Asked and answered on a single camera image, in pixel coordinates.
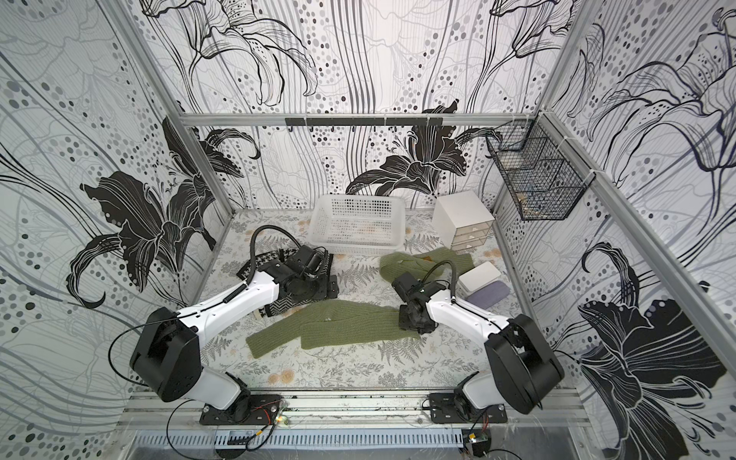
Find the black wall hook rail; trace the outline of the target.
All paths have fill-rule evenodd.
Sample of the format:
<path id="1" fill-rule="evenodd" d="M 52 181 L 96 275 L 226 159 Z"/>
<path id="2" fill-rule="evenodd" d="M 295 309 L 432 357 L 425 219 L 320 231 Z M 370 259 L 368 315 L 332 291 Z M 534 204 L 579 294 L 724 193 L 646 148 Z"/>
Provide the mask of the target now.
<path id="1" fill-rule="evenodd" d="M 443 117 L 286 117 L 287 127 L 440 127 Z"/>

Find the white mini drawer cabinet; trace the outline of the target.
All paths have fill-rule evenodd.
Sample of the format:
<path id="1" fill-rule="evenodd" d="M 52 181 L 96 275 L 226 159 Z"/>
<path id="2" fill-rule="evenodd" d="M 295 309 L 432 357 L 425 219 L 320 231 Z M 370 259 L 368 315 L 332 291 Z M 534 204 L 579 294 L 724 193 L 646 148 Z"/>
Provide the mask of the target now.
<path id="1" fill-rule="evenodd" d="M 432 226 L 442 245 L 460 252 L 483 245 L 494 220 L 480 198 L 465 191 L 436 199 Z"/>

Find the green knitted scarf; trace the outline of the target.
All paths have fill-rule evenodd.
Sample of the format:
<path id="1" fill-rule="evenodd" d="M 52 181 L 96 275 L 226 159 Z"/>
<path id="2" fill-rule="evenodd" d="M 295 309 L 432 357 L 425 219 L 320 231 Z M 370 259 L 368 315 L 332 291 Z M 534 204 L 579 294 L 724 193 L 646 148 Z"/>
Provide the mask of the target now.
<path id="1" fill-rule="evenodd" d="M 446 247 L 410 255 L 394 252 L 379 260 L 379 275 L 389 283 L 408 273 L 414 278 L 434 280 L 454 264 L 459 274 L 475 267 L 470 254 L 459 254 Z M 301 348 L 363 344 L 417 338 L 415 332 L 399 326 L 400 313 L 391 307 L 371 303 L 325 300 L 312 303 L 246 339 L 253 358 L 262 358 L 298 339 Z"/>

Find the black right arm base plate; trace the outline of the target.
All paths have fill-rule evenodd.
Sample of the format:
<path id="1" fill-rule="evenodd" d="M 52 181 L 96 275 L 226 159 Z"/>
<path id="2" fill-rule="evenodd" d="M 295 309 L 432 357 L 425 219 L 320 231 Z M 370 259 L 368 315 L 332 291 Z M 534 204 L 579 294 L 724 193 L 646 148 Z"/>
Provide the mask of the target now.
<path id="1" fill-rule="evenodd" d="M 483 408 L 474 407 L 470 401 L 455 393 L 429 393 L 429 411 L 431 421 L 436 425 L 506 424 L 508 416 L 503 404 L 493 404 Z"/>

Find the black white patterned scarf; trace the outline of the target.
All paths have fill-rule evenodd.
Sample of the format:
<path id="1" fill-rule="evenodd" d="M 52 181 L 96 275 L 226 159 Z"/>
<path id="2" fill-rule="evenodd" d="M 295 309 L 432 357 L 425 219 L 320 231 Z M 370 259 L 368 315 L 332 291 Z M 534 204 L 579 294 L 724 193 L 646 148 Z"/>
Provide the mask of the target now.
<path id="1" fill-rule="evenodd" d="M 259 254 L 255 256 L 256 268 L 262 268 L 270 263 L 279 263 L 280 266 L 285 266 L 285 263 L 294 259 L 294 255 L 298 252 L 299 250 L 293 248 L 278 249 Z M 278 316 L 298 306 L 325 299 L 336 299 L 339 294 L 339 287 L 337 276 L 332 274 L 334 255 L 323 248 L 319 248 L 316 250 L 316 256 L 318 260 L 316 272 L 310 274 L 306 271 L 302 275 L 287 280 L 286 287 L 280 287 L 279 298 L 257 310 L 256 316 Z M 236 276 L 243 281 L 251 272 L 250 263 L 251 260 L 246 261 L 236 273 Z"/>

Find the white plastic laundry basket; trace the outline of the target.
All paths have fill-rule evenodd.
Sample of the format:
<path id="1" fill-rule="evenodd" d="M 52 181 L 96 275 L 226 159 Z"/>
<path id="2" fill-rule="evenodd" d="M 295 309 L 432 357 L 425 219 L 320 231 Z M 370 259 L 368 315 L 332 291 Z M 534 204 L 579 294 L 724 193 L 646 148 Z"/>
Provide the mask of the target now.
<path id="1" fill-rule="evenodd" d="M 406 203 L 399 197 L 324 195 L 310 220 L 308 242 L 333 254 L 383 256 L 404 249 Z"/>

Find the lavender flat pad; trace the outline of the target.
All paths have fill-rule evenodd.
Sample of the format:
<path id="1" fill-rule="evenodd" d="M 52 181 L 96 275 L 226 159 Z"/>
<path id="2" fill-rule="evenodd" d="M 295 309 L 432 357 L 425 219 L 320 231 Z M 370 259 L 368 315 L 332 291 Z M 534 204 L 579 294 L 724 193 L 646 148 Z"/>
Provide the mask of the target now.
<path id="1" fill-rule="evenodd" d="M 498 280 L 473 292 L 466 300 L 477 308 L 488 311 L 508 297 L 510 293 L 511 289 L 503 281 Z"/>

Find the white rectangular box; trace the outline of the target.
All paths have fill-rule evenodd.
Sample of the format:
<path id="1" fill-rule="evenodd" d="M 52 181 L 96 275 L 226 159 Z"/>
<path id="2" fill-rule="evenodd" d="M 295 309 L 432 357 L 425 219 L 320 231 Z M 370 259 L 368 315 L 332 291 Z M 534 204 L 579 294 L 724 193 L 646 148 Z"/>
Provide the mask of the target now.
<path id="1" fill-rule="evenodd" d="M 500 278 L 500 270 L 493 263 L 484 262 L 458 278 L 457 291 L 462 296 L 467 296 L 498 281 Z"/>

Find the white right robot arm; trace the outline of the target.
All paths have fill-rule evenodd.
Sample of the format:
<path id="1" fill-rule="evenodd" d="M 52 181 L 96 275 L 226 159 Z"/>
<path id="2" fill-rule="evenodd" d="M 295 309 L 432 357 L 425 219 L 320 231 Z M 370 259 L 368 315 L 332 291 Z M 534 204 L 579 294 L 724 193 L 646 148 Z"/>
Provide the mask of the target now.
<path id="1" fill-rule="evenodd" d="M 435 424 L 476 422 L 485 415 L 503 423 L 508 408 L 527 415 L 565 378 L 563 365 L 530 316 L 483 312 L 443 283 L 422 281 L 408 272 L 392 287 L 402 299 L 401 329 L 427 335 L 447 326 L 481 347 L 490 366 L 463 379 L 450 393 L 429 395 Z"/>

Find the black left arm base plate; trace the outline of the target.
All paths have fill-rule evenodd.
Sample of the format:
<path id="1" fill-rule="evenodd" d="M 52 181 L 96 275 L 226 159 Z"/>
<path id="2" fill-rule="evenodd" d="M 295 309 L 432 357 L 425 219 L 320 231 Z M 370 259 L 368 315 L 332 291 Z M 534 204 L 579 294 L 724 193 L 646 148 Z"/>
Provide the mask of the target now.
<path id="1" fill-rule="evenodd" d="M 269 426 L 275 422 L 284 398 L 279 394 L 250 394 L 227 409 L 207 404 L 199 419 L 203 426 Z"/>

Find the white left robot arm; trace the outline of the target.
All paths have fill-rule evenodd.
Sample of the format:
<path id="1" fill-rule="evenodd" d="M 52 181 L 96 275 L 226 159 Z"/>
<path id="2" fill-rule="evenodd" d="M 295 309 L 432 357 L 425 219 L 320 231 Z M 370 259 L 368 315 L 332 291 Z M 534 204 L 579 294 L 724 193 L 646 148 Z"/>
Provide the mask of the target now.
<path id="1" fill-rule="evenodd" d="M 320 300 L 330 281 L 333 256 L 302 245 L 283 259 L 250 270 L 245 281 L 199 304 L 175 312 L 155 310 L 142 328 L 130 368 L 164 402 L 190 399 L 214 409 L 247 404 L 241 379 L 201 362 L 201 350 L 226 328 L 282 299 Z"/>

